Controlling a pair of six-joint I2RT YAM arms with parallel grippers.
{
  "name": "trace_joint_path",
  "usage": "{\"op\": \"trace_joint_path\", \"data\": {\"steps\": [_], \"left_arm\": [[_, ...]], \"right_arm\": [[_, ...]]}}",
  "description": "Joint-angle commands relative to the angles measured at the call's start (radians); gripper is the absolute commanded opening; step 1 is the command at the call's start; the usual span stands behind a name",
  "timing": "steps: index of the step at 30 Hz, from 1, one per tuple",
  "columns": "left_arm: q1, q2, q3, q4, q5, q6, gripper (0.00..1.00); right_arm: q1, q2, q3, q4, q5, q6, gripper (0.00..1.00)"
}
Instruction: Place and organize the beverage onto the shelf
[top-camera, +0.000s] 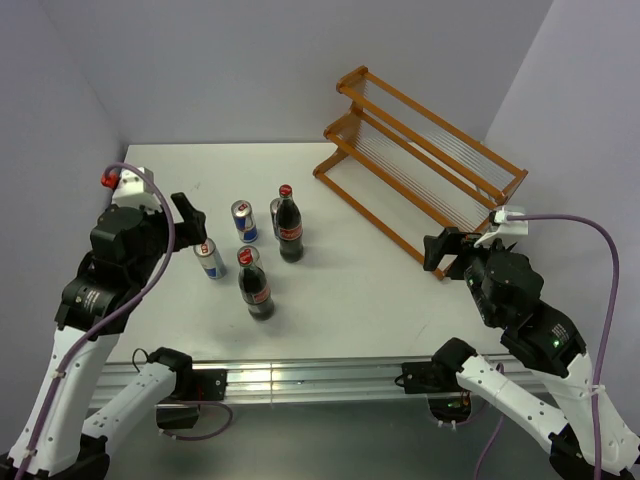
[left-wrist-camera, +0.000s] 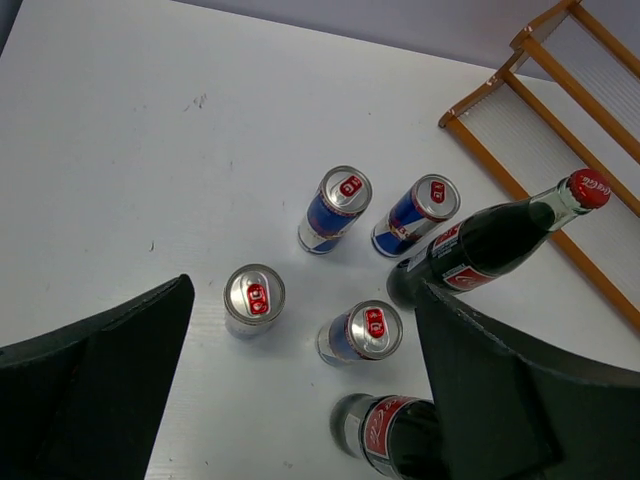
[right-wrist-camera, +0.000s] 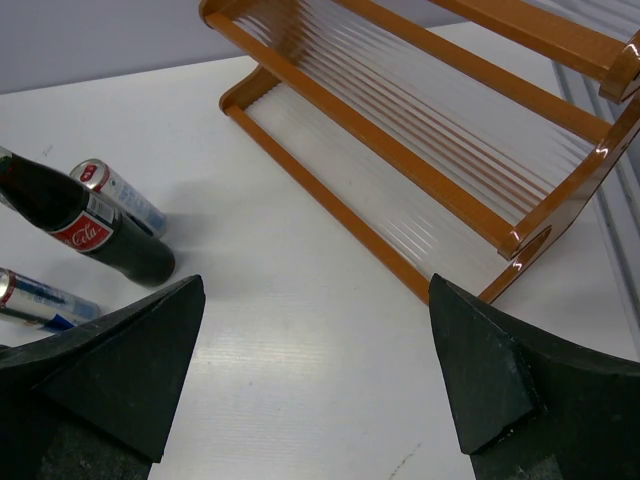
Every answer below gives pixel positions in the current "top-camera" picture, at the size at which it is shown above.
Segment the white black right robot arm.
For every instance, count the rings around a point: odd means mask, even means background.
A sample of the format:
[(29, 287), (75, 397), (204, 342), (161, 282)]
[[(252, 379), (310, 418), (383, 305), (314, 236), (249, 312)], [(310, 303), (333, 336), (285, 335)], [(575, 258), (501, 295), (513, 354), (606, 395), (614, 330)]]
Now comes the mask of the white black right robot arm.
[(447, 277), (465, 282), (485, 325), (501, 330), (501, 344), (555, 403), (539, 400), (459, 338), (433, 355), (435, 383), (446, 390), (468, 390), (498, 408), (538, 442), (564, 479), (632, 478), (639, 437), (594, 382), (576, 325), (541, 299), (543, 278), (526, 256), (499, 239), (480, 246), (479, 238), (455, 227), (425, 236), (424, 268), (433, 271), (444, 256), (453, 256)]

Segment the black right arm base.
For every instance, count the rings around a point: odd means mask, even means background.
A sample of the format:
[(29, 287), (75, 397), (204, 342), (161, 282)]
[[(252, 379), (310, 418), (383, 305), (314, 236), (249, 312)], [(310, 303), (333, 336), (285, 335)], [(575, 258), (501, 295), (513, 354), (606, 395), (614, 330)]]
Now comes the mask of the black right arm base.
[(454, 426), (471, 418), (470, 393), (460, 387), (455, 375), (439, 363), (404, 362), (394, 384), (407, 395), (425, 395), (429, 411), (437, 423)]

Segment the cola glass bottle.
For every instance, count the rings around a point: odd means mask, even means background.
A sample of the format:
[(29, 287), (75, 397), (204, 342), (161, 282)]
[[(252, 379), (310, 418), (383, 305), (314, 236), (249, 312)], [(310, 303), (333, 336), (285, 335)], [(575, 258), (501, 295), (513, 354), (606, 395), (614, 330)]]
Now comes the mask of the cola glass bottle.
[(279, 252), (289, 262), (299, 261), (304, 254), (302, 242), (302, 217), (293, 199), (293, 189), (288, 184), (279, 187), (280, 202), (275, 216)]
[(275, 304), (266, 274), (256, 263), (249, 247), (237, 252), (237, 260), (240, 266), (238, 284), (249, 314), (255, 320), (269, 319), (275, 312)]

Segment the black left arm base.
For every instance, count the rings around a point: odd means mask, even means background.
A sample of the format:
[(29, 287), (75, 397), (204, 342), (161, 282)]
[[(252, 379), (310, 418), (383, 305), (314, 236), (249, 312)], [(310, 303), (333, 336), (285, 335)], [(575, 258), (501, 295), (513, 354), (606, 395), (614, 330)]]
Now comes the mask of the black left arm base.
[[(222, 402), (227, 387), (228, 371), (222, 368), (194, 369), (191, 383), (182, 400)], [(164, 403), (156, 408), (156, 424), (160, 429), (177, 431), (192, 429), (204, 406), (171, 406)]]

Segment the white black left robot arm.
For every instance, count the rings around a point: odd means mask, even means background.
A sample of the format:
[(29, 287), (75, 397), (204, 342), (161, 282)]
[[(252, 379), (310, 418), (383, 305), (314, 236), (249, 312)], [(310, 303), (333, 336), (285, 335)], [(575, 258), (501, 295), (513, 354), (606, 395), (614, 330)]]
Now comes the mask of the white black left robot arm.
[(110, 205), (90, 233), (91, 248), (64, 288), (55, 316), (54, 347), (29, 420), (1, 457), (4, 479), (102, 479), (124, 436), (158, 402), (193, 391), (192, 358), (160, 347), (137, 380), (91, 419), (97, 381), (140, 294), (164, 273), (170, 254), (206, 238), (203, 212), (183, 193), (169, 209)]

